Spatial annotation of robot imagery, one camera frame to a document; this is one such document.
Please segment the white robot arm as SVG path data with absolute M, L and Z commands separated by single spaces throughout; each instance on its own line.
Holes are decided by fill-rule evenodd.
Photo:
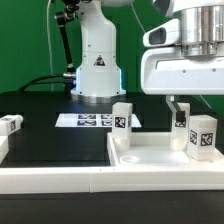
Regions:
M 82 63 L 72 93 L 86 101 L 104 102 L 125 91 L 116 65 L 116 28 L 101 9 L 133 0 L 82 0 Z M 224 0 L 152 0 L 170 20 L 143 35 L 141 88 L 164 95 L 174 119 L 186 113 L 177 95 L 224 95 Z

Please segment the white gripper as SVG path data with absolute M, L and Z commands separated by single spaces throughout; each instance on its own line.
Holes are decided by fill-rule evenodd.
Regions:
M 141 60 L 141 88 L 149 95 L 167 95 L 176 122 L 185 112 L 173 95 L 224 95 L 224 45 L 216 55 L 183 57 L 181 48 L 147 50 Z

